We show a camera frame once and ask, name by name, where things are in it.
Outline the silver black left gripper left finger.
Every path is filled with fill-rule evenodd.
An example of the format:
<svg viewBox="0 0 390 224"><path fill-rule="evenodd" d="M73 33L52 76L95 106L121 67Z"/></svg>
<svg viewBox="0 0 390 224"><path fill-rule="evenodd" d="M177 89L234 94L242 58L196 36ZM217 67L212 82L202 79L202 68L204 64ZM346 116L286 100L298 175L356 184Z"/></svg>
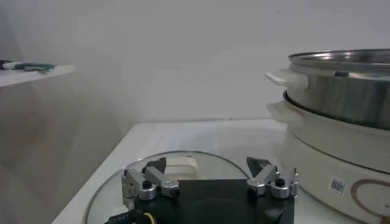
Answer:
<svg viewBox="0 0 390 224"><path fill-rule="evenodd" d="M141 170L125 169L121 175L122 203L131 210L135 200L150 202L158 195L177 199L180 196L179 182L165 174L167 158L148 162Z"/></svg>

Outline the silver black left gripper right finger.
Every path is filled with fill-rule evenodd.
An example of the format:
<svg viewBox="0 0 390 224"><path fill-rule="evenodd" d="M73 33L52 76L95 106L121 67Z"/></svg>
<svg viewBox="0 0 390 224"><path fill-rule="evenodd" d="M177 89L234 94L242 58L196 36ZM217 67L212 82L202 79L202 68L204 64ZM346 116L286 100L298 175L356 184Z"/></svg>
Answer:
<svg viewBox="0 0 390 224"><path fill-rule="evenodd" d="M296 198L300 185L300 174L294 167L288 178L283 178L277 166L266 159L246 158L247 166L252 174L246 183L252 198L262 197L269 189L271 196L277 199Z"/></svg>

